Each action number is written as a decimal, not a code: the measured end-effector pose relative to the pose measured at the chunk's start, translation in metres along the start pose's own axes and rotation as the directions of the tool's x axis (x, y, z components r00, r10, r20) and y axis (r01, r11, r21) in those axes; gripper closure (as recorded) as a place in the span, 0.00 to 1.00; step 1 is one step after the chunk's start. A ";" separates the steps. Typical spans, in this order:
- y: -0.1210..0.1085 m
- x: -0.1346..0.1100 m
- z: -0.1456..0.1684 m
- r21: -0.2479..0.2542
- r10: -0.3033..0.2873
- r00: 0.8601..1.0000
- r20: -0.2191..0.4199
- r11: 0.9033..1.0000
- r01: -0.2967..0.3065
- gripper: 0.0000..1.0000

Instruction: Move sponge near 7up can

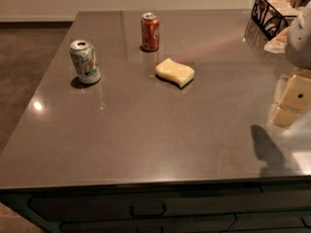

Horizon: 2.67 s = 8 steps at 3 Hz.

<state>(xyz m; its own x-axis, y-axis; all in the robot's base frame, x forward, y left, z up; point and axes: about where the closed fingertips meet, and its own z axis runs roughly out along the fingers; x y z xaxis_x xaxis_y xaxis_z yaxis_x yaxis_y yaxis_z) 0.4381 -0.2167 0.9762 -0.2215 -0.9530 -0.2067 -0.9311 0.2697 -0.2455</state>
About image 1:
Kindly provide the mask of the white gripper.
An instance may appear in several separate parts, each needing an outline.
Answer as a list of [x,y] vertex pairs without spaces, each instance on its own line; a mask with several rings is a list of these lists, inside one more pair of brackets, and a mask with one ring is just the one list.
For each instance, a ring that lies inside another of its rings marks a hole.
[[311,5],[306,5],[292,22],[285,52],[294,66],[306,68],[282,75],[276,85],[270,122],[289,128],[311,105]]

